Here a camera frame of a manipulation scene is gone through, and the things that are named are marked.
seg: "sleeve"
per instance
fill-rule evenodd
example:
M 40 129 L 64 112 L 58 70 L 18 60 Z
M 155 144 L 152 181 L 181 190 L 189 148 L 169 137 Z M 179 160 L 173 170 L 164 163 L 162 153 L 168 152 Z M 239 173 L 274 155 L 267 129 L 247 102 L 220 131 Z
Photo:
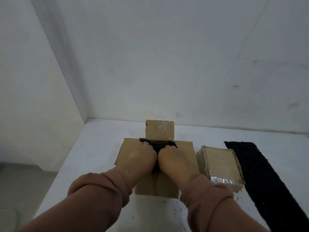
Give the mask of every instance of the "sleeve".
M 116 169 L 82 175 L 71 184 L 63 201 L 17 232 L 105 231 L 116 222 L 131 193 Z
M 188 208 L 188 224 L 193 232 L 267 231 L 246 214 L 224 185 L 211 186 L 204 175 L 195 176 L 180 200 Z

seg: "wall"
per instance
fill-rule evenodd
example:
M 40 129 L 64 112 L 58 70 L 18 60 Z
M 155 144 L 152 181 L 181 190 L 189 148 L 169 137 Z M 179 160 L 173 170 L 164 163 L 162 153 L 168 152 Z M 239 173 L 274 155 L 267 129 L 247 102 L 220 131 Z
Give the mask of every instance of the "wall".
M 57 171 L 83 120 L 30 0 L 0 13 L 0 161 Z
M 89 117 L 309 132 L 309 0 L 32 3 Z

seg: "small cardboard box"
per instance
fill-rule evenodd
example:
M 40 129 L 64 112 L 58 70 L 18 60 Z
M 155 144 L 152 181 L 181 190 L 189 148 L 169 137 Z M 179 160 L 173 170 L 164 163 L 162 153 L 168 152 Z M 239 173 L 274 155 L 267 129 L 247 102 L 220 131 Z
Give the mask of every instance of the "small cardboard box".
M 146 139 L 150 141 L 173 141 L 174 122 L 162 120 L 146 120 Z M 197 160 L 192 142 L 174 141 L 177 148 L 182 149 L 187 159 L 192 162 L 196 169 Z M 129 157 L 133 149 L 137 147 L 139 139 L 125 138 L 120 148 L 115 165 L 120 164 Z M 137 195 L 156 195 L 178 199 L 179 190 L 177 185 L 163 172 L 152 172 L 141 179 L 135 187 Z
M 233 150 L 202 146 L 196 154 L 199 172 L 212 185 L 222 183 L 238 192 L 245 184 L 239 161 Z

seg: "person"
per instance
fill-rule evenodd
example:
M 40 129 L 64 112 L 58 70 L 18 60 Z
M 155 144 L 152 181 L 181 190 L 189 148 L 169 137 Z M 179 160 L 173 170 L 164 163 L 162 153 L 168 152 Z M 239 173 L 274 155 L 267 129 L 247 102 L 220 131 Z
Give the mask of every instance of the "person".
M 182 192 L 180 200 L 188 208 L 187 221 L 193 232 L 267 231 L 238 206 L 229 189 L 220 184 L 211 186 L 179 148 L 166 146 L 157 155 L 148 142 L 140 142 L 129 158 L 113 169 L 80 176 L 63 201 L 17 231 L 107 230 L 129 202 L 134 186 L 152 171 L 157 160 L 160 170 Z

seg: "white table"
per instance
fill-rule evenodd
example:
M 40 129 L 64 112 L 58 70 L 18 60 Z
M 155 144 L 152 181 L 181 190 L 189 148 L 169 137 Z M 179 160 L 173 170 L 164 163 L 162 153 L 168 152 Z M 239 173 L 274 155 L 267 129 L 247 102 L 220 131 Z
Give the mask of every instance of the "white table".
M 35 216 L 66 197 L 73 180 L 89 172 L 114 167 L 123 138 L 145 136 L 145 123 L 89 119 Z M 226 148 L 223 141 L 253 142 L 268 159 L 301 208 L 309 215 L 309 139 L 304 135 L 175 125 L 175 140 Z M 245 188 L 234 199 L 251 217 L 268 228 Z M 130 196 L 118 221 L 108 231 L 190 231 L 187 209 L 176 199 Z

